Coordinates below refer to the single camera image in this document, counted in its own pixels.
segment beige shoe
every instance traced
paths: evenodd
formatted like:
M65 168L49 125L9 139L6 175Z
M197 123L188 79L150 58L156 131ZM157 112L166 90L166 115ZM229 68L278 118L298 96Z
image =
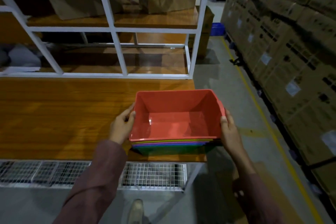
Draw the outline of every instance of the beige shoe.
M131 210L128 215L128 224L142 224L142 217L144 216L144 204L141 199L133 201Z

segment blue plastic crate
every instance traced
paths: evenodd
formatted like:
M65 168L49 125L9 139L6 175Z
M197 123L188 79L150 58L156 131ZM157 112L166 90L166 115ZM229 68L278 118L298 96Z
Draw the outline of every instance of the blue plastic crate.
M212 23L210 36L224 35L225 27L220 22Z

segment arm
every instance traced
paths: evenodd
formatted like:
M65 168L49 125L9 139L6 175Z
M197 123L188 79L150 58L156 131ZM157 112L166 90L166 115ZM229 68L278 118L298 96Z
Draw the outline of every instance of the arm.
M111 124L109 140L97 146L91 165L76 180L54 224L99 222L116 196L127 160L121 144L132 130L135 118L135 112L130 114L132 109L133 105Z
M284 223L282 214L270 192L254 169L245 151L238 129L229 111L221 118L222 143L239 173L239 188L249 207L242 206L249 223Z

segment person's left hand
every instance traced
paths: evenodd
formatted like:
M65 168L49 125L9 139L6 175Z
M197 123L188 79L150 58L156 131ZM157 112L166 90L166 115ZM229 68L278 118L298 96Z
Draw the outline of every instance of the person's left hand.
M129 137L129 133L132 131L135 119L135 112L132 112L133 107L134 103L118 115L111 123L108 139L112 142L116 142L121 145Z

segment sleeve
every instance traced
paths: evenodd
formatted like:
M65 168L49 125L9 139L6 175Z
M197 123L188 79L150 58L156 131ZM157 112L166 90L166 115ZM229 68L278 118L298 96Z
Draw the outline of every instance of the sleeve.
M98 223L116 196L126 161L127 155L119 144L101 142L53 223Z
M246 174L233 181L234 195L252 223L284 223L282 213L258 174Z

